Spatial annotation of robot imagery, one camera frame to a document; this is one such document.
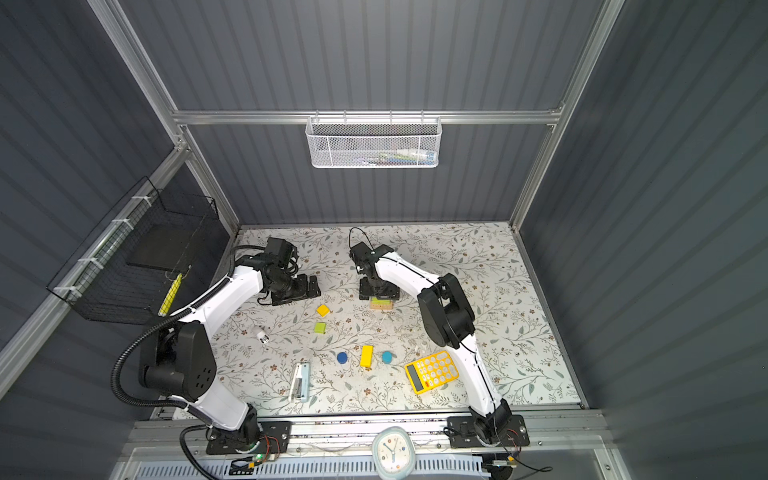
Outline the natural wood block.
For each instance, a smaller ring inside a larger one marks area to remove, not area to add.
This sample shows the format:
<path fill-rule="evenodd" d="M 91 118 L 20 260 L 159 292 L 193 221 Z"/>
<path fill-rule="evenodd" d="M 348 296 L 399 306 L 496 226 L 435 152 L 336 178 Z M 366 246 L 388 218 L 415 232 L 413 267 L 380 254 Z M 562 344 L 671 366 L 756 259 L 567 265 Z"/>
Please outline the natural wood block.
<path fill-rule="evenodd" d="M 370 303 L 370 309 L 374 311 L 391 311 L 394 309 L 393 301 L 372 301 Z"/>

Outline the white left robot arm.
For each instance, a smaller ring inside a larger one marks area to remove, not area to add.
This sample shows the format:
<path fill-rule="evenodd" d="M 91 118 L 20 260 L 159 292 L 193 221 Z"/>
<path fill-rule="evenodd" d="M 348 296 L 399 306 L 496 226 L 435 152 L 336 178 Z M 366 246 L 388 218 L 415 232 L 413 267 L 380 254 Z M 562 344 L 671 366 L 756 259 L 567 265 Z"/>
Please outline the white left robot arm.
<path fill-rule="evenodd" d="M 211 339 L 246 301 L 261 293 L 272 305 L 319 296 L 317 279 L 298 272 L 297 248 L 289 241 L 270 237 L 255 254 L 237 258 L 230 274 L 143 341 L 140 385 L 215 428 L 249 429 L 255 410 L 218 378 Z"/>

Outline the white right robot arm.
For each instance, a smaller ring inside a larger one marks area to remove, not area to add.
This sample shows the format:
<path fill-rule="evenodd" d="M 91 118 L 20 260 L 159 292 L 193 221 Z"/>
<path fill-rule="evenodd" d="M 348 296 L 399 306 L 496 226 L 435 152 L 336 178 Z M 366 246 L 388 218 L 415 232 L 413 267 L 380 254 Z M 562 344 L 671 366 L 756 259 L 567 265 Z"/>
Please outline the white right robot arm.
<path fill-rule="evenodd" d="M 406 261 L 391 247 L 359 242 L 350 248 L 356 271 L 376 296 L 391 286 L 416 299 L 429 338 L 448 349 L 458 367 L 472 415 L 488 427 L 503 427 L 512 416 L 508 402 L 493 385 L 475 335 L 475 313 L 452 274 L 438 276 Z"/>

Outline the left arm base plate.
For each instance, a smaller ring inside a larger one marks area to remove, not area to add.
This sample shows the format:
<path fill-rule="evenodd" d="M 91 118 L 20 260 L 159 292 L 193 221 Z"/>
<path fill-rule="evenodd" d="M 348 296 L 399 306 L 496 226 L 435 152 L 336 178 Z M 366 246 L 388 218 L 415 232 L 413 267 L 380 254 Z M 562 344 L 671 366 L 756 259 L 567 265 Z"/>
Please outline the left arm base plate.
<path fill-rule="evenodd" d="M 232 431 L 213 427 L 206 432 L 205 452 L 207 455 L 282 454 L 287 451 L 291 427 L 288 421 L 257 421 Z"/>

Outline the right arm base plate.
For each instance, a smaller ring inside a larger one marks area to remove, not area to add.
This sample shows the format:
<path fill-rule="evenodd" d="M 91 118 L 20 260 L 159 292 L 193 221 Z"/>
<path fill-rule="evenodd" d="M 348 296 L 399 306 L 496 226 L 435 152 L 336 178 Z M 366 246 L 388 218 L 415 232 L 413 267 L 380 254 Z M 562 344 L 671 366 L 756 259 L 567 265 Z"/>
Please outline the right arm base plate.
<path fill-rule="evenodd" d="M 475 420 L 471 416 L 451 416 L 443 433 L 448 437 L 450 447 L 454 449 L 506 447 L 522 448 L 530 445 L 530 438 L 525 420 L 521 415 L 513 414 L 507 424 L 499 431 L 497 440 L 484 443 L 475 432 Z"/>

